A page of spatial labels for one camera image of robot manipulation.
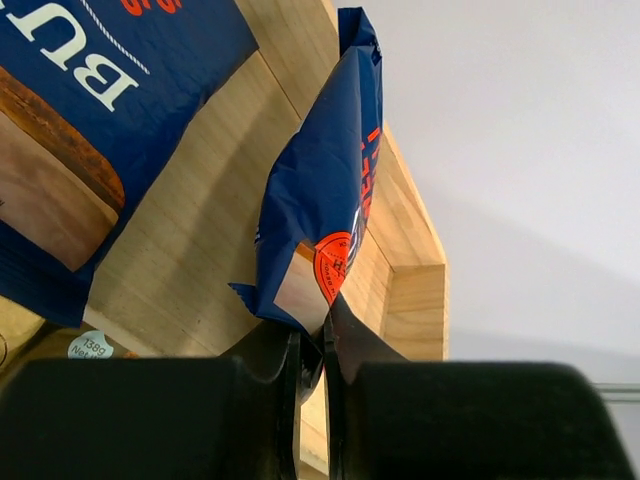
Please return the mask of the blue Burts bag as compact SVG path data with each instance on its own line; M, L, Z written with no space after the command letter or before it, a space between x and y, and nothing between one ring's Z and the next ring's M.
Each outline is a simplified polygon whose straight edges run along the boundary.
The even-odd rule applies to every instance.
M233 1L1 5L1 294L66 327L197 112L256 51Z
M383 133L382 55L361 7L338 11L339 60L268 176L253 284L232 284L254 316L308 335L324 323L364 239Z

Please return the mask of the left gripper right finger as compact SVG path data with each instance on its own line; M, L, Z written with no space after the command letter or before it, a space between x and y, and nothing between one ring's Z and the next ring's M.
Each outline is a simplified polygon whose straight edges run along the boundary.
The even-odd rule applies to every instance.
M411 361L337 298L323 327L333 479L630 479L603 400L558 363Z

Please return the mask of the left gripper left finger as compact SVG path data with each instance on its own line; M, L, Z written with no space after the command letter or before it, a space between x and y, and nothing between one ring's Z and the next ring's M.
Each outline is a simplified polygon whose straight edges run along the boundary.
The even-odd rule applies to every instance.
M321 367L271 322L217 357L29 361L1 391L1 475L293 479Z

